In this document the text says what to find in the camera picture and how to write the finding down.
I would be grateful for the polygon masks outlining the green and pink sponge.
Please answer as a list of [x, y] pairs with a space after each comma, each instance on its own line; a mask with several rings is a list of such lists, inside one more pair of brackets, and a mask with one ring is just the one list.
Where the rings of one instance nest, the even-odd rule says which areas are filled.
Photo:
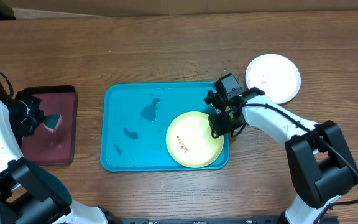
[[60, 114], [50, 114], [44, 117], [44, 126], [45, 128], [50, 131], [54, 132], [61, 123], [62, 116]]

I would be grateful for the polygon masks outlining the yellow green round plate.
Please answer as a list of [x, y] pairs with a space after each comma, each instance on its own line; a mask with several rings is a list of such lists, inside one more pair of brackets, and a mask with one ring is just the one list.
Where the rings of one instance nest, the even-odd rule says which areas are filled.
[[199, 111], [176, 117], [167, 129], [165, 140], [171, 157], [189, 168], [212, 164], [224, 146], [224, 137], [212, 137], [208, 115]]

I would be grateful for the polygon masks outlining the white round plate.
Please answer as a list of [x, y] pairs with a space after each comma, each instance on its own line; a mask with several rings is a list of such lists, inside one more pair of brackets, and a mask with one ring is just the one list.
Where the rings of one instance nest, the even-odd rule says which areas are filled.
[[296, 65], [278, 54], [263, 54], [251, 61], [245, 75], [248, 89], [256, 87], [276, 104], [288, 103], [298, 94], [301, 76]]

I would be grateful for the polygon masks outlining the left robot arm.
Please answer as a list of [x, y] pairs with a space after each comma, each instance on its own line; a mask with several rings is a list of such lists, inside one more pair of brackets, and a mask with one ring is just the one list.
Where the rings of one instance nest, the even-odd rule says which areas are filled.
[[119, 223], [109, 211], [73, 200], [58, 178], [24, 157], [17, 137], [41, 123], [55, 130], [62, 119], [45, 115], [40, 103], [0, 82], [0, 223]]

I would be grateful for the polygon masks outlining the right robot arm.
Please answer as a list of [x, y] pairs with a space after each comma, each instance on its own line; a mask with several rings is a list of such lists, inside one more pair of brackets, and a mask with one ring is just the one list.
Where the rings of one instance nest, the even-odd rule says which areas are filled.
[[211, 135], [239, 135], [257, 128], [284, 146], [297, 196], [279, 216], [252, 217], [253, 223], [338, 223], [326, 212], [358, 204], [358, 168], [340, 127], [331, 120], [316, 123], [274, 103], [262, 90], [245, 90], [233, 74], [221, 77], [205, 102], [215, 112]]

